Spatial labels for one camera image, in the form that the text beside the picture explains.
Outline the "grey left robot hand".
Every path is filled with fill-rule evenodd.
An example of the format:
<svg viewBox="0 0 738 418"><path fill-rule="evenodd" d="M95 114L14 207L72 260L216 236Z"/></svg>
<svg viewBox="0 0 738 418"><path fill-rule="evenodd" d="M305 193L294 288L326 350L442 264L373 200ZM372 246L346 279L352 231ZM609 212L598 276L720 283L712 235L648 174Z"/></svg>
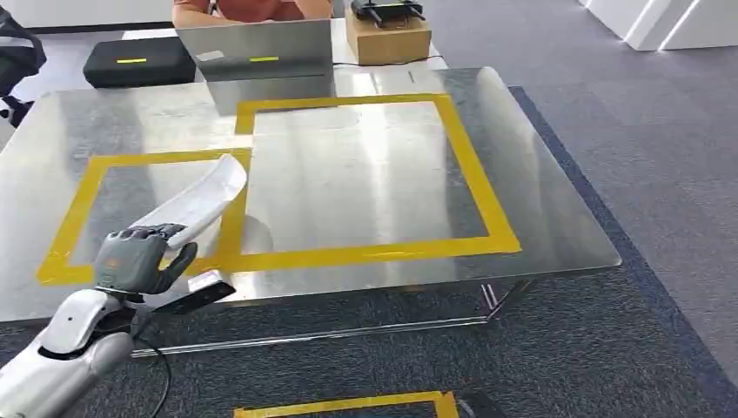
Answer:
<svg viewBox="0 0 738 418"><path fill-rule="evenodd" d="M165 223L131 226L109 233L93 264L95 287L143 294L169 290L197 256L198 245L190 242L166 268L160 267L169 248L169 239L184 229L184 225Z"/></svg>

